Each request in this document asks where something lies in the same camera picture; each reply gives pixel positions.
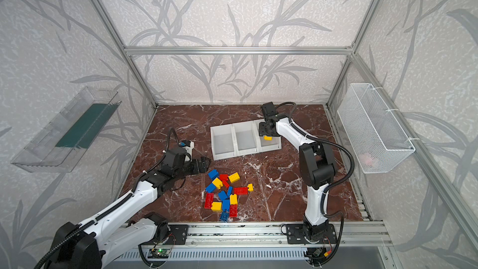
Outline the blue lego brick top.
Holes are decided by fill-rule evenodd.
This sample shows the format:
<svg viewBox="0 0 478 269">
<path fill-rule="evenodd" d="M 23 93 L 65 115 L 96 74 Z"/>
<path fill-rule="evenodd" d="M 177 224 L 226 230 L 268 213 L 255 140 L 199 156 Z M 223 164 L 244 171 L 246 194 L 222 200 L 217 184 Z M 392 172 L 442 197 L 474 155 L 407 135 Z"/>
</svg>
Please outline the blue lego brick top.
<svg viewBox="0 0 478 269">
<path fill-rule="evenodd" d="M 220 176 L 220 174 L 216 169 L 213 169 L 208 173 L 208 176 L 212 181 L 214 181 L 215 179 L 217 179 Z"/>
</svg>

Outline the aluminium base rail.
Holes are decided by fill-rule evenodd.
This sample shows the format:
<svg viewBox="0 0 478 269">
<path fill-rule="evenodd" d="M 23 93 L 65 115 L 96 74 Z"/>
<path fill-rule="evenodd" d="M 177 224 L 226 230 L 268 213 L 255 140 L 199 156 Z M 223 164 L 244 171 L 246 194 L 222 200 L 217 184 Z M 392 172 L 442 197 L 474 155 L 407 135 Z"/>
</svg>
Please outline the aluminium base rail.
<svg viewBox="0 0 478 269">
<path fill-rule="evenodd" d="M 192 222 L 172 223 L 164 236 L 158 236 L 154 223 L 141 220 L 132 226 L 121 225 L 112 235 L 100 235 L 98 227 L 90 228 L 100 248 L 138 244 L 179 248 L 226 247 L 381 247 L 392 240 L 383 222 L 331 222 L 329 230 L 316 240 L 307 240 L 298 222 Z"/>
</svg>

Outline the yellow six-stud lego brick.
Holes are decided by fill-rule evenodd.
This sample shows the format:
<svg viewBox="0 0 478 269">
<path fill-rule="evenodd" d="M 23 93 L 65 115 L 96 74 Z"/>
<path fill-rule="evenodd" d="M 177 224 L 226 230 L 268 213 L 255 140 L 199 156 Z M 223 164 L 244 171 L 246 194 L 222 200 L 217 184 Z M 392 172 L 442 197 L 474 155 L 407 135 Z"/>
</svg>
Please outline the yellow six-stud lego brick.
<svg viewBox="0 0 478 269">
<path fill-rule="evenodd" d="M 233 173 L 233 174 L 228 176 L 228 179 L 231 183 L 235 183 L 235 182 L 240 180 L 240 175 L 239 175 L 239 173 Z"/>
</svg>

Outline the blue lego brick bottom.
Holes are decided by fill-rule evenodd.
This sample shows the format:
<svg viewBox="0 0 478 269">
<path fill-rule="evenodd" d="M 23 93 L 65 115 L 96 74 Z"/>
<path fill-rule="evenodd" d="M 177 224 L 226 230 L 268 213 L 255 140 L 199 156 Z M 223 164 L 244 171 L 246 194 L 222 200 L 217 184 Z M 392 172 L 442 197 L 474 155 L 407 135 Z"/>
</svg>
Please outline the blue lego brick bottom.
<svg viewBox="0 0 478 269">
<path fill-rule="evenodd" d="M 220 220 L 221 220 L 222 222 L 228 222 L 229 217 L 230 217 L 230 215 L 229 215 L 228 212 L 223 211 L 223 212 L 221 212 L 221 214 L 220 214 Z"/>
</svg>

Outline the clear plastic wall tray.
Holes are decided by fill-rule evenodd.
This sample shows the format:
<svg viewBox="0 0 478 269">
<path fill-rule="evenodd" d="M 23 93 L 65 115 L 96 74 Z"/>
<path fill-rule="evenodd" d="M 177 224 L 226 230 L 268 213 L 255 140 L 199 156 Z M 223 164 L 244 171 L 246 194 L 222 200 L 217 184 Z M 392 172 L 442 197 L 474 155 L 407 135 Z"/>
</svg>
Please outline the clear plastic wall tray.
<svg viewBox="0 0 478 269">
<path fill-rule="evenodd" d="M 122 100 L 115 90 L 84 87 L 12 160 L 29 173 L 69 173 Z"/>
</svg>

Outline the pink object in basket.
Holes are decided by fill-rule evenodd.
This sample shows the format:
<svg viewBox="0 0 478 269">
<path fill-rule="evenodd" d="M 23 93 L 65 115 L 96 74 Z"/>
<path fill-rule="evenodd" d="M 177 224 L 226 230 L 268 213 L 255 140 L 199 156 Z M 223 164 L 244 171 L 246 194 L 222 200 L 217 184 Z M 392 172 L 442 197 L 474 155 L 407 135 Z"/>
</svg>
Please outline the pink object in basket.
<svg viewBox="0 0 478 269">
<path fill-rule="evenodd" d="M 377 159 L 370 153 L 360 154 L 359 161 L 363 168 L 374 168 L 377 165 Z"/>
</svg>

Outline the white bin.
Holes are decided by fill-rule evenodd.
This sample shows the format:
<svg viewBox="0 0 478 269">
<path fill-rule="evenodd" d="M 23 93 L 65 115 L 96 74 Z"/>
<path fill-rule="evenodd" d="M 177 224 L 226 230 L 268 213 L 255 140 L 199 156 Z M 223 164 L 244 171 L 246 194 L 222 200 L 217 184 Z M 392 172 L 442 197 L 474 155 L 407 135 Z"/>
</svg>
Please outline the white bin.
<svg viewBox="0 0 478 269">
<path fill-rule="evenodd" d="M 254 122 L 240 122 L 233 125 L 239 156 L 258 153 Z"/>
<path fill-rule="evenodd" d="M 260 123 L 264 122 L 263 119 L 253 121 L 253 133 L 258 145 L 258 152 L 265 153 L 269 151 L 276 151 L 282 148 L 281 137 L 273 136 L 271 140 L 264 139 L 264 136 L 259 135 Z"/>
<path fill-rule="evenodd" d="M 212 155 L 215 161 L 235 158 L 235 138 L 232 125 L 220 125 L 210 128 Z"/>
</svg>

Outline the red eight-stud lego brick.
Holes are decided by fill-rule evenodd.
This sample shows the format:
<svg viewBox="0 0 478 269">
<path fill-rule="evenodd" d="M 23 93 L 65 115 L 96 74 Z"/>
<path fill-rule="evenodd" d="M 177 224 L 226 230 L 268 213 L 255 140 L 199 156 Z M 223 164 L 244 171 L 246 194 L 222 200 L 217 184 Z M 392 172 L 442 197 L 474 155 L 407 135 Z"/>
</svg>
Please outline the red eight-stud lego brick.
<svg viewBox="0 0 478 269">
<path fill-rule="evenodd" d="M 234 194 L 238 196 L 246 196 L 248 195 L 249 190 L 247 187 L 241 187 L 241 188 L 234 188 Z"/>
</svg>

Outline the right white bin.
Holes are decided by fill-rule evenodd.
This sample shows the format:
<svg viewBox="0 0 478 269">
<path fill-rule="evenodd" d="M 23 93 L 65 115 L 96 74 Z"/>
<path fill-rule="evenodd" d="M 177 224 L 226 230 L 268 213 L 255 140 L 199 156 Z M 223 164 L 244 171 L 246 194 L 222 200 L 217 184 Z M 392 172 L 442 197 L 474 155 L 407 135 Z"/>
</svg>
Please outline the right white bin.
<svg viewBox="0 0 478 269">
<path fill-rule="evenodd" d="M 253 133 L 258 145 L 258 152 L 265 153 L 269 151 L 276 151 L 282 148 L 281 137 L 273 136 L 271 140 L 264 139 L 264 136 L 259 135 L 260 123 L 264 122 L 263 119 L 253 121 Z"/>
</svg>

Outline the green circuit board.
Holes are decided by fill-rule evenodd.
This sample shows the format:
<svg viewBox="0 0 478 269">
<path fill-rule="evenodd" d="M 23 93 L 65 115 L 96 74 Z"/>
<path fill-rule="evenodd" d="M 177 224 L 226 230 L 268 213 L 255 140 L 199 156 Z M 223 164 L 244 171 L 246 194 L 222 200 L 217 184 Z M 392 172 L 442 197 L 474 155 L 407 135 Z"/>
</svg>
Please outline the green circuit board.
<svg viewBox="0 0 478 269">
<path fill-rule="evenodd" d="M 149 249 L 147 258 L 150 260 L 168 259 L 172 249 Z"/>
</svg>

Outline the red lego brick small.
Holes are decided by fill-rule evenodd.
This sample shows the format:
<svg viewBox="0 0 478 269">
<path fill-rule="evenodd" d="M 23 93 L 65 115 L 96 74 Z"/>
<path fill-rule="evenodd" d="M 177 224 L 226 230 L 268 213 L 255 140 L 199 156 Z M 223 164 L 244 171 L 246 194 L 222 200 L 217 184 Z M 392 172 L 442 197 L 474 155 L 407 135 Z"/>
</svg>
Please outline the red lego brick small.
<svg viewBox="0 0 478 269">
<path fill-rule="evenodd" d="M 221 181 L 223 181 L 223 182 L 224 182 L 224 181 L 227 182 L 228 179 L 229 179 L 229 176 L 228 176 L 227 174 L 221 174 L 221 175 L 219 176 L 219 179 L 220 179 Z"/>
</svg>

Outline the left white bin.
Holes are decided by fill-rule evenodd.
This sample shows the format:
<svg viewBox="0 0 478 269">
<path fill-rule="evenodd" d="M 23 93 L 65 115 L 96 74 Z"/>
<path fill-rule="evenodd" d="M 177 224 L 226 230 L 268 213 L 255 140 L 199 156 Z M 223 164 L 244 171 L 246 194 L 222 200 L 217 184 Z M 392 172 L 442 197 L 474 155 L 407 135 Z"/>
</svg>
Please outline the left white bin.
<svg viewBox="0 0 478 269">
<path fill-rule="evenodd" d="M 235 158 L 235 138 L 232 125 L 220 125 L 210 128 L 212 155 L 215 161 Z"/>
</svg>

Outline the blue lego brick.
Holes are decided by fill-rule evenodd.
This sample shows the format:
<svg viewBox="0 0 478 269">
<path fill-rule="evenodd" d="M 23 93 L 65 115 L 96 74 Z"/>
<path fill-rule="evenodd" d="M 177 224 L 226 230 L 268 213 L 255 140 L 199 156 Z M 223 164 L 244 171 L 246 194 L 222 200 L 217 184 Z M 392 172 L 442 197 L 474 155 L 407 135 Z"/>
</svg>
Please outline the blue lego brick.
<svg viewBox="0 0 478 269">
<path fill-rule="evenodd" d="M 222 211 L 223 212 L 230 212 L 230 200 L 226 199 L 222 201 Z"/>
<path fill-rule="evenodd" d="M 229 215 L 228 212 L 223 211 L 223 212 L 221 212 L 221 214 L 220 214 L 220 220 L 221 220 L 222 222 L 228 222 L 229 217 L 230 217 L 230 215 Z"/>
<path fill-rule="evenodd" d="M 220 176 L 220 174 L 216 169 L 213 169 L 208 173 L 208 176 L 212 181 L 214 181 L 215 179 L 217 179 Z"/>
<path fill-rule="evenodd" d="M 229 196 L 228 196 L 227 193 L 224 192 L 224 191 L 220 191 L 220 192 L 218 193 L 218 198 L 219 198 L 219 200 L 220 200 L 221 202 L 226 201 L 226 200 L 229 200 Z"/>
<path fill-rule="evenodd" d="M 216 186 L 212 183 L 205 188 L 207 193 L 213 193 L 216 189 L 217 189 Z"/>
</svg>

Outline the red lego brick long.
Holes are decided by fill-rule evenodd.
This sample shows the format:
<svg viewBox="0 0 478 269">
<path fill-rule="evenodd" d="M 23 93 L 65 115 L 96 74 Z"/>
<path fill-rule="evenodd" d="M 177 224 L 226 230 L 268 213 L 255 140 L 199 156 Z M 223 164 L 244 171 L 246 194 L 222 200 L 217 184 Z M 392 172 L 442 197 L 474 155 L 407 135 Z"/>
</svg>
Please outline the red lego brick long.
<svg viewBox="0 0 478 269">
<path fill-rule="evenodd" d="M 214 202 L 214 194 L 213 193 L 207 193 L 205 197 L 205 203 L 204 203 L 204 208 L 205 209 L 211 209 L 212 205 Z"/>
</svg>

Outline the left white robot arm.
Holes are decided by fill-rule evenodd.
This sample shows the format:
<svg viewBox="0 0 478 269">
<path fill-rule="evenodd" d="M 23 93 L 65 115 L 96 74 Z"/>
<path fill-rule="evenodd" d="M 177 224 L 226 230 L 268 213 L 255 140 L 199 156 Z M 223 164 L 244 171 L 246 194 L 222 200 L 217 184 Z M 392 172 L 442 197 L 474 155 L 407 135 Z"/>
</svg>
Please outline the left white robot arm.
<svg viewBox="0 0 478 269">
<path fill-rule="evenodd" d="M 78 224 L 60 227 L 51 249 L 37 269 L 102 269 L 130 248 L 163 240 L 168 222 L 151 213 L 137 223 L 120 227 L 139 210 L 173 188 L 176 181 L 206 173 L 211 159 L 191 157 L 189 147 L 168 149 L 160 161 L 143 172 L 134 187 L 108 207 Z"/>
</svg>

